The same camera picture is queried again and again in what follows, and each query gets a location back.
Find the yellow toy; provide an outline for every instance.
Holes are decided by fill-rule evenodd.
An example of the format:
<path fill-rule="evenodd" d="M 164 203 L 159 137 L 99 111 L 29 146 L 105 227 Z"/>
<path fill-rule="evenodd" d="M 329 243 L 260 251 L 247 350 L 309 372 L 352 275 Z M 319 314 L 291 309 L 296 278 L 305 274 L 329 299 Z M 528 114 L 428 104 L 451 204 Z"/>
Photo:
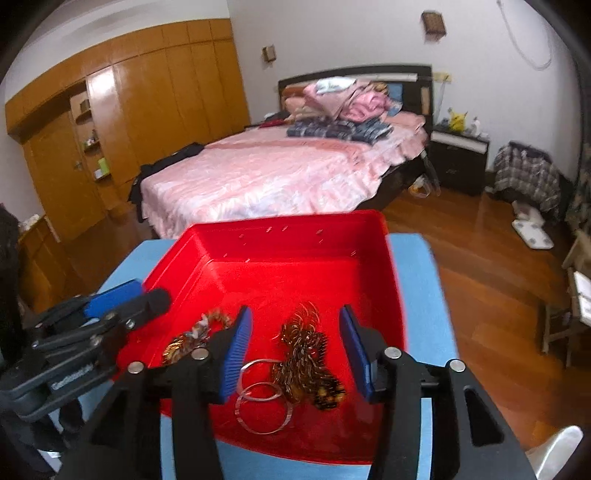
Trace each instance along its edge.
<path fill-rule="evenodd" d="M 456 113 L 451 108 L 449 111 L 449 130 L 454 132 L 463 132 L 466 129 L 466 113 Z"/>

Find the silver ring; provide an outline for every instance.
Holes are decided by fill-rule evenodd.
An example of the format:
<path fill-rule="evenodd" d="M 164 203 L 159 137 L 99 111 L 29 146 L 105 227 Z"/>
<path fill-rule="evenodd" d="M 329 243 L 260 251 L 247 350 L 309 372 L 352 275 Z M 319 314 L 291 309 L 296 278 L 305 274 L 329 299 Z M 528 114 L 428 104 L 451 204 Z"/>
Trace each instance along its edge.
<path fill-rule="evenodd" d="M 286 398 L 285 398 L 285 420 L 283 420 L 283 423 L 279 427 L 277 427 L 275 430 L 273 430 L 271 432 L 257 432 L 256 430 L 253 430 L 252 428 L 250 428 L 246 424 L 246 422 L 240 416 L 240 404 L 242 403 L 242 399 L 245 398 L 245 392 L 251 390 L 253 387 L 256 387 L 257 385 L 269 385 L 270 387 L 273 387 L 278 392 L 280 392 L 280 396 L 283 395 L 283 392 L 281 392 L 281 387 L 279 385 L 277 385 L 277 384 L 274 384 L 274 383 L 271 383 L 271 382 L 253 383 L 250 387 L 246 387 L 242 391 L 242 393 L 240 393 L 240 395 L 238 395 L 238 398 L 236 399 L 236 404 L 234 406 L 234 415 L 236 416 L 236 419 L 238 420 L 238 423 L 240 425 L 242 425 L 242 428 L 244 428 L 247 432 L 254 433 L 255 435 L 270 435 L 271 433 L 280 432 L 290 422 L 291 416 L 292 416 L 293 411 L 294 411 L 294 406 L 291 403 L 289 403 Z"/>
<path fill-rule="evenodd" d="M 280 360 L 273 360 L 272 358 L 259 358 L 257 360 L 253 360 L 252 362 L 248 362 L 247 364 L 245 364 L 241 369 L 240 369 L 240 376 L 238 376 L 238 384 L 236 385 L 236 393 L 238 395 L 240 395 L 242 398 L 244 398 L 244 400 L 248 400 L 248 401 L 255 401 L 255 402 L 266 402 L 266 401 L 273 401 L 273 400 L 277 400 L 280 396 L 283 395 L 283 392 L 281 390 L 279 390 L 275 395 L 272 395 L 270 397 L 267 398 L 259 398 L 259 397 L 251 397 L 250 395 L 247 395 L 245 393 L 246 390 L 250 390 L 252 385 L 250 387 L 247 388 L 242 388 L 242 374 L 248 370 L 250 367 L 252 367 L 254 364 L 260 364 L 260 363 L 266 363 L 266 364 L 280 364 L 281 361 Z"/>

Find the drawer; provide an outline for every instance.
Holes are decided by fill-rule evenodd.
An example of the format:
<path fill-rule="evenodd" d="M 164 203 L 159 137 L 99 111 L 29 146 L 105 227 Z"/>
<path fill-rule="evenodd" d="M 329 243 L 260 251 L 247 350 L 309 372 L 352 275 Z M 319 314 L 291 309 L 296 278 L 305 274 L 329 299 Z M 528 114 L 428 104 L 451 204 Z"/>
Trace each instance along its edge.
<path fill-rule="evenodd" d="M 457 135 L 434 131 L 431 133 L 431 141 L 439 144 L 452 145 L 479 154 L 486 154 L 488 152 L 488 144 L 476 138 L 459 137 Z"/>
<path fill-rule="evenodd" d="M 454 145 L 433 142 L 430 160 L 441 186 L 469 195 L 478 195 L 485 187 L 486 156 Z"/>

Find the white chair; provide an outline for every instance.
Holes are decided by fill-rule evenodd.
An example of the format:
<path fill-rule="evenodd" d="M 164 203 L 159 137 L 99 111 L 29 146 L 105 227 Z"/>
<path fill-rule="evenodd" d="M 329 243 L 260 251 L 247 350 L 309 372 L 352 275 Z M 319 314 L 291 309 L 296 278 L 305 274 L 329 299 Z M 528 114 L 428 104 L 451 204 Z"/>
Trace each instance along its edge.
<path fill-rule="evenodd" d="M 550 437 L 543 445 L 527 451 L 538 480 L 552 480 L 562 470 L 581 440 L 583 431 L 573 425 Z"/>

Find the chair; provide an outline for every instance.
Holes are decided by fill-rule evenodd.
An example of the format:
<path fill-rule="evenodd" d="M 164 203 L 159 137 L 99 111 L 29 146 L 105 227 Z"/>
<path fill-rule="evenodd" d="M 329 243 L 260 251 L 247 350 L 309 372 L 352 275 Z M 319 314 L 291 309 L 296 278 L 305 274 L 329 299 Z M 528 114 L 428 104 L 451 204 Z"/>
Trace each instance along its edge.
<path fill-rule="evenodd" d="M 548 353 L 550 343 L 566 338 L 565 367 L 570 367 L 576 338 L 591 327 L 591 322 L 581 315 L 579 292 L 577 291 L 574 280 L 575 271 L 591 277 L 591 239 L 583 231 L 576 231 L 576 240 L 569 254 L 564 259 L 562 267 L 566 269 L 569 279 L 570 307 L 567 309 L 558 309 L 551 305 L 546 305 L 542 352 Z M 552 332 L 552 325 L 558 322 L 561 322 L 562 326 L 566 326 L 566 328 Z"/>

